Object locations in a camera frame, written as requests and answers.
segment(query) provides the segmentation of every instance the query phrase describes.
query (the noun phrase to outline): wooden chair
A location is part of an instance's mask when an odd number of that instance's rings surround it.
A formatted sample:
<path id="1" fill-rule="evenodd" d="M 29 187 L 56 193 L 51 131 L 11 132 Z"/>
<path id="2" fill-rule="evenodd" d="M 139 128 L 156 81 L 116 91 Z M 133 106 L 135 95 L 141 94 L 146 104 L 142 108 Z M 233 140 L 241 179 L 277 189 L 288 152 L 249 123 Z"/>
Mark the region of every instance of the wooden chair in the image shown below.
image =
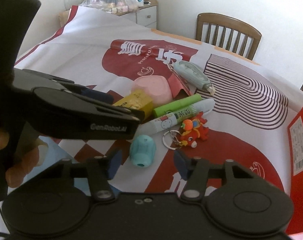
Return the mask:
<path id="1" fill-rule="evenodd" d="M 253 60 L 253 57 L 257 51 L 259 42 L 261 40 L 261 33 L 256 30 L 254 27 L 250 26 L 249 24 L 242 22 L 240 20 L 237 20 L 235 18 L 222 15 L 222 14 L 217 14 L 217 13 L 201 13 L 198 15 L 197 18 L 197 29 L 196 29 L 196 40 L 201 41 L 202 33 L 203 33 L 203 26 L 204 23 L 209 23 L 209 27 L 207 30 L 207 35 L 205 39 L 205 43 L 209 43 L 210 39 L 210 31 L 211 31 L 211 26 L 216 25 L 214 35 L 213 35 L 213 42 L 212 45 L 216 46 L 217 43 L 217 37 L 218 37 L 218 29 L 219 26 L 223 26 L 221 38 L 219 41 L 219 47 L 223 47 L 224 45 L 224 40 L 225 40 L 225 34 L 226 34 L 226 28 L 231 29 L 227 45 L 226 45 L 226 50 L 230 50 L 232 38 L 233 38 L 233 33 L 234 31 L 238 31 L 236 41 L 234 43 L 232 52 L 236 53 L 240 41 L 240 34 L 244 34 L 244 40 L 241 45 L 239 55 L 243 56 L 245 52 L 245 48 L 247 45 L 248 37 L 253 39 L 253 42 L 251 44 L 249 53 L 247 58 L 250 60 Z"/>

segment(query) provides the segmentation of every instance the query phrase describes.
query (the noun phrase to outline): black circular disc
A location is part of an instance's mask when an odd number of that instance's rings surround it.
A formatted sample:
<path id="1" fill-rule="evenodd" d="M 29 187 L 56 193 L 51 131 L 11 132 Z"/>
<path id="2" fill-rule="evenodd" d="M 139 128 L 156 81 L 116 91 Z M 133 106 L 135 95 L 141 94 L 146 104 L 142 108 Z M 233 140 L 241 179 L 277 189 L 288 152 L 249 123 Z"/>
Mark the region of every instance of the black circular disc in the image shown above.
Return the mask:
<path id="1" fill-rule="evenodd" d="M 23 185 L 3 202 L 6 222 L 29 235 L 52 235 L 79 223 L 89 210 L 88 197 L 66 181 Z"/>
<path id="2" fill-rule="evenodd" d="M 266 184 L 226 184 L 208 196 L 205 208 L 216 223 L 237 234 L 279 232 L 290 222 L 293 203 L 284 192 Z"/>

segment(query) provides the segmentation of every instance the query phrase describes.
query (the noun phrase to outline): pink rounded case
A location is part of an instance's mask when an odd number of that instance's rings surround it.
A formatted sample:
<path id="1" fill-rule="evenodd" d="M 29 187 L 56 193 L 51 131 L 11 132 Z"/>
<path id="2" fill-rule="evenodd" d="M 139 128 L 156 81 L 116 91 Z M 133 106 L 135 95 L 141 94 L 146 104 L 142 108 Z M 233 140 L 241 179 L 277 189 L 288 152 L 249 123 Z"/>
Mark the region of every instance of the pink rounded case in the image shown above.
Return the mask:
<path id="1" fill-rule="evenodd" d="M 153 99 L 154 108 L 166 105 L 173 101 L 169 84 L 163 76 L 144 76 L 134 81 L 132 92 L 142 89 Z"/>

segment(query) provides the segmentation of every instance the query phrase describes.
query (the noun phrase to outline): green marker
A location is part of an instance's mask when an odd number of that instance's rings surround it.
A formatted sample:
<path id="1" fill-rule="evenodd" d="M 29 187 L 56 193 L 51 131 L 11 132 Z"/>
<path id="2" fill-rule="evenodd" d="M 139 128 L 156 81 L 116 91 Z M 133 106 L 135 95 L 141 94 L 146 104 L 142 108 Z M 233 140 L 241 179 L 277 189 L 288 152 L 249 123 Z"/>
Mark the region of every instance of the green marker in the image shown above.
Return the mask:
<path id="1" fill-rule="evenodd" d="M 201 95 L 200 94 L 195 94 L 193 96 L 183 98 L 183 99 L 180 99 L 180 100 L 177 100 L 177 101 L 173 101 L 173 102 L 171 102 L 167 105 L 155 108 L 153 110 L 153 115 L 155 116 L 155 118 L 161 117 L 163 115 L 172 113 L 176 110 L 182 109 L 186 106 L 190 106 L 190 105 L 192 105 L 194 103 L 197 103 L 201 100 L 202 100 Z"/>

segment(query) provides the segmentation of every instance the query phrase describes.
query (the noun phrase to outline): white drawer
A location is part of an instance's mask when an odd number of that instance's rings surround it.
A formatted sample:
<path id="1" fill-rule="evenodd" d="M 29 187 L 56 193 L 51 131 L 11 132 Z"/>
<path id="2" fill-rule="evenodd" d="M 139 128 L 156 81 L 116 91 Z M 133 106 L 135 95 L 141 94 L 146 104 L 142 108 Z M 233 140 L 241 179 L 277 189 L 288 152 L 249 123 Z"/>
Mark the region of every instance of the white drawer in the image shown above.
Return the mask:
<path id="1" fill-rule="evenodd" d="M 120 17 L 123 17 L 123 18 L 125 18 L 127 20 L 130 20 L 130 21 L 134 22 L 134 23 L 137 23 L 136 22 L 136 13 L 127 13 L 127 14 L 124 14 L 124 15 L 122 15 Z"/>
<path id="2" fill-rule="evenodd" d="M 157 21 L 157 6 L 137 11 L 137 24 L 147 26 Z"/>
<path id="3" fill-rule="evenodd" d="M 147 25 L 146 26 L 147 28 L 150 28 L 150 29 L 157 29 L 157 22 L 154 22 L 154 23 L 152 23 L 152 24 L 149 24 L 149 25 Z"/>

